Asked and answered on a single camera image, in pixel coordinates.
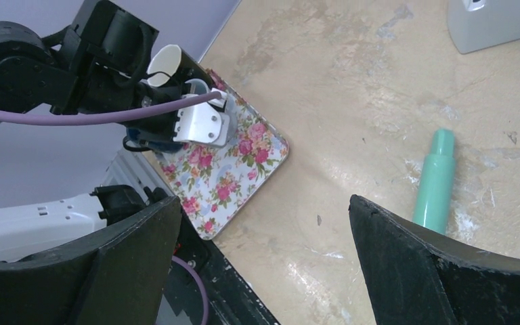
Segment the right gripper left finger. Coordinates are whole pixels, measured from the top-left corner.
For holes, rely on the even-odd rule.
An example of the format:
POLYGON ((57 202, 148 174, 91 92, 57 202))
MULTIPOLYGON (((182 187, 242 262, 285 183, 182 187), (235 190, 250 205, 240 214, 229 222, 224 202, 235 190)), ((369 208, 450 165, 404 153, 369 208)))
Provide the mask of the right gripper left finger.
POLYGON ((0 324, 154 324, 181 224, 169 197, 102 230, 0 262, 0 324))

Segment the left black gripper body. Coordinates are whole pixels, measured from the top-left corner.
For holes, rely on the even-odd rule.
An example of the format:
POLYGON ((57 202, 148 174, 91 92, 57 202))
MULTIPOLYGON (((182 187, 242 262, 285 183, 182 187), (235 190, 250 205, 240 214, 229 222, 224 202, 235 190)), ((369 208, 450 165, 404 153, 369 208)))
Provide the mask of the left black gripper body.
POLYGON ((180 150, 186 144, 224 147, 224 92, 218 88, 216 82, 210 90, 206 89, 206 85, 197 89, 196 83, 190 83, 187 89, 180 86, 151 87, 146 75, 146 82, 140 85, 145 89, 139 103, 134 105, 135 108, 174 102, 210 92, 219 93, 219 97, 164 114, 129 121, 126 124, 126 136, 123 138, 124 149, 180 150))

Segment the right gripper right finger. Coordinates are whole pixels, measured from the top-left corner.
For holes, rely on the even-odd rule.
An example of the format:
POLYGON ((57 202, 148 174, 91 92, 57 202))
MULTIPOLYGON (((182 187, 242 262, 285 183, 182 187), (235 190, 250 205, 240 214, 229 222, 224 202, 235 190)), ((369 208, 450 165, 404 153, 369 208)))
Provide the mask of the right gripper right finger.
POLYGON ((353 195, 349 219, 377 324, 520 324, 520 259, 353 195))

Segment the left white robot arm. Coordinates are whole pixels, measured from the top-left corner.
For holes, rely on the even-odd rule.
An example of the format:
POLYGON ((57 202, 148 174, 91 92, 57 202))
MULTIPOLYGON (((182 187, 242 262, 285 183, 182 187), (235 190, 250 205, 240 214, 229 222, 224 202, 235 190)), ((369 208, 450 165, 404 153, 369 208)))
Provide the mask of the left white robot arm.
MULTIPOLYGON (((40 37, 0 21, 0 122, 125 126, 134 152, 222 148, 235 101, 178 45, 152 53, 158 31, 111 1, 85 1, 73 22, 40 37)), ((130 186, 0 209, 0 262, 15 262, 145 208, 130 186)))

